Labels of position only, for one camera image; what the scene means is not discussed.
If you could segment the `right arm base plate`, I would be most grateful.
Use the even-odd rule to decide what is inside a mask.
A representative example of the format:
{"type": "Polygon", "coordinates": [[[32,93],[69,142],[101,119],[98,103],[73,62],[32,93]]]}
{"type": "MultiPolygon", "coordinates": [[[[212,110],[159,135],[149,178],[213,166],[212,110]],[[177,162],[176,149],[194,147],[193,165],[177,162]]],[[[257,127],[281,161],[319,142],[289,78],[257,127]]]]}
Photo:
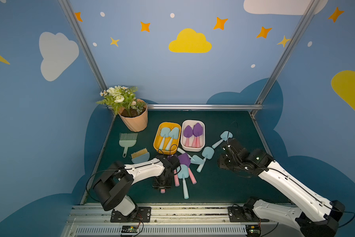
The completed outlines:
{"type": "Polygon", "coordinates": [[[250,208],[242,206],[229,206],[227,208],[230,222],[269,222],[268,219],[260,219],[250,208]]]}

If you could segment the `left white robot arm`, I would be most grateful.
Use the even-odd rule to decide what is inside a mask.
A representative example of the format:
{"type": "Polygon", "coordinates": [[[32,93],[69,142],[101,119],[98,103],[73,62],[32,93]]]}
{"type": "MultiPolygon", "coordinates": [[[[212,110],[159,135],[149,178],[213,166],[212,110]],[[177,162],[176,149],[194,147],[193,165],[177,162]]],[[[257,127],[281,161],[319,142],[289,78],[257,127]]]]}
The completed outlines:
{"type": "Polygon", "coordinates": [[[105,211],[114,209],[124,216],[130,216],[137,209],[128,196],[132,185],[155,178],[153,188],[165,191],[171,188],[178,168],[181,168],[181,164],[176,155],[169,158],[158,155],[149,161],[132,165],[114,162],[101,172],[100,177],[93,182],[92,189],[105,211]]]}

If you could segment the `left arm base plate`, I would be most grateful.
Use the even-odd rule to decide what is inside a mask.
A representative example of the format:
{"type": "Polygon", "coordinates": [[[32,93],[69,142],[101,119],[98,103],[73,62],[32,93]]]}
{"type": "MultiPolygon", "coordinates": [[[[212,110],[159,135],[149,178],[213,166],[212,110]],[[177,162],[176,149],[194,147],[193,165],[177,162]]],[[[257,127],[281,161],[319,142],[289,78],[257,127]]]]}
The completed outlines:
{"type": "Polygon", "coordinates": [[[129,214],[123,215],[121,212],[113,209],[110,222],[111,223],[131,223],[131,222],[139,222],[149,223],[151,217],[151,207],[141,206],[136,208],[129,214]]]}

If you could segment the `yellow plastic storage box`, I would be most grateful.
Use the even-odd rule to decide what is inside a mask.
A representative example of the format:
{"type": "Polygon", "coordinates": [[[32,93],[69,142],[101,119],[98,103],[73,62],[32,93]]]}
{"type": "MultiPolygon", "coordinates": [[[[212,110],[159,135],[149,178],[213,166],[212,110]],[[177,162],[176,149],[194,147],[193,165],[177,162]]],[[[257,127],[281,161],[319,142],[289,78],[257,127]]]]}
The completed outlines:
{"type": "Polygon", "coordinates": [[[172,154],[175,154],[177,152],[177,148],[179,146],[179,142],[180,142],[180,134],[181,134],[181,126],[178,124],[178,123],[174,123],[174,122],[163,122],[159,125],[158,127],[158,130],[157,130],[157,134],[155,136],[155,139],[154,139],[154,143],[153,143],[153,146],[154,146],[154,149],[160,153],[160,154],[166,154],[166,155],[172,155],[172,154]],[[160,133],[161,133],[161,129],[163,127],[169,127],[170,130],[172,130],[174,127],[178,127],[179,128],[179,138],[174,140],[172,142],[172,146],[170,148],[169,151],[166,151],[165,148],[170,140],[170,137],[167,136],[165,138],[165,143],[164,143],[164,147],[163,147],[163,150],[159,150],[159,145],[162,141],[162,137],[160,136],[160,133]]]}

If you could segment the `blue pointed shovel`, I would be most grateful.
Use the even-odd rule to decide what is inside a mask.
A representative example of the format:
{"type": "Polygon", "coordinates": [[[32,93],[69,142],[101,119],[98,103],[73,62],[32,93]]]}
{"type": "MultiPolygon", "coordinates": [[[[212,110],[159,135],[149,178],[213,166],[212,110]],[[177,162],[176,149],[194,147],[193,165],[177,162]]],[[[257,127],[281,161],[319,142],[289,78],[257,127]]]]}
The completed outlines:
{"type": "Polygon", "coordinates": [[[176,139],[179,138],[179,128],[178,127],[174,127],[170,132],[169,132],[169,137],[170,140],[165,148],[166,151],[169,151],[171,146],[172,146],[172,142],[176,139]]]}

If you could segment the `white plastic storage box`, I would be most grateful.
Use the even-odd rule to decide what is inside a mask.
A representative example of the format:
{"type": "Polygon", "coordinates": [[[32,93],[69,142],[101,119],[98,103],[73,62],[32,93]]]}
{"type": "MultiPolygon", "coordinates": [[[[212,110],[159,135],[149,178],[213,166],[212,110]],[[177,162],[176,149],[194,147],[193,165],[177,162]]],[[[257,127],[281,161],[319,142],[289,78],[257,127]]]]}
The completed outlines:
{"type": "Polygon", "coordinates": [[[200,152],[205,147],[205,125],[199,120],[185,120],[180,144],[184,151],[200,152]]]}

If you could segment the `purple pointed shovel pink handle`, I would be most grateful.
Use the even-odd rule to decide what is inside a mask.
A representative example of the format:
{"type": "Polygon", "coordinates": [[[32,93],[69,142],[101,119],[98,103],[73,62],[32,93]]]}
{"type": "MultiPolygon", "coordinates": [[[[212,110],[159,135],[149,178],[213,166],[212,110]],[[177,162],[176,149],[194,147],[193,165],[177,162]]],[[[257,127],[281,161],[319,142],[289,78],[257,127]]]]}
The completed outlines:
{"type": "Polygon", "coordinates": [[[183,136],[185,137],[185,147],[191,147],[190,139],[193,136],[193,129],[190,125],[187,125],[183,131],[183,136]]]}

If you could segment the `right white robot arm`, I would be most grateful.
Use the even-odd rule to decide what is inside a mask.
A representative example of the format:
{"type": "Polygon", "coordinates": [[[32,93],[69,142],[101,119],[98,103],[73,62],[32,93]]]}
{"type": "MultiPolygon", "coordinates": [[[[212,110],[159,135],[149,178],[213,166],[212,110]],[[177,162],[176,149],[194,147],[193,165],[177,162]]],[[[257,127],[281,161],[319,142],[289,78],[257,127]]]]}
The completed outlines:
{"type": "Polygon", "coordinates": [[[239,211],[249,221],[267,219],[295,228],[305,237],[333,237],[340,228],[345,206],[315,193],[290,175],[268,153],[260,149],[249,152],[237,139],[219,141],[224,150],[218,159],[221,169],[244,171],[266,181],[294,206],[278,205],[251,197],[239,211]]]}

